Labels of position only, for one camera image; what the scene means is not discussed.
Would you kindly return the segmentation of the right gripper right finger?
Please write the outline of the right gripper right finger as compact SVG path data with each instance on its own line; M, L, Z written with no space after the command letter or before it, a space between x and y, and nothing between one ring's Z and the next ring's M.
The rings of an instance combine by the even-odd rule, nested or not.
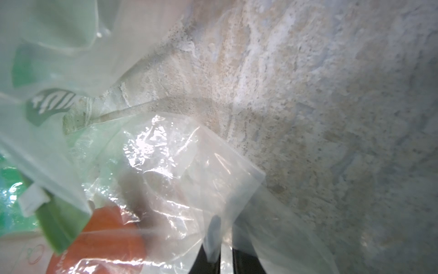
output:
M266 274L259 258L232 249L234 274Z

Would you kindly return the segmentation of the blue-zip bag of oranges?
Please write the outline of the blue-zip bag of oranges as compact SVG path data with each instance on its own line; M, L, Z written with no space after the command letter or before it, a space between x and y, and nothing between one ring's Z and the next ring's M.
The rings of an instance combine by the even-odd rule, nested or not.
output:
M201 246L220 273L232 249L267 274L336 274L324 244L265 187L265 173L192 118L143 114L64 134L91 209L56 253L18 199L24 176L1 154L3 274L188 274Z

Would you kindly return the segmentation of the green-zip bag of oranges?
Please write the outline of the green-zip bag of oranges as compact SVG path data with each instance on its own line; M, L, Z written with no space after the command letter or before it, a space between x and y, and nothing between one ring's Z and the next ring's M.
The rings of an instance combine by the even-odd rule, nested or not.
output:
M56 253L90 219L63 117L148 54L188 1L2 1L1 154L24 176L18 199Z

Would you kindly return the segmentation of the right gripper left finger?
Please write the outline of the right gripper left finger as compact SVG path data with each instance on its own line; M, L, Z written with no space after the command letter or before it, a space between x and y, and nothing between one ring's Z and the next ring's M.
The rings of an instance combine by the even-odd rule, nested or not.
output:
M219 258L214 263L209 263L206 258L204 246L202 245L197 258L188 272L189 274L220 274L221 252Z

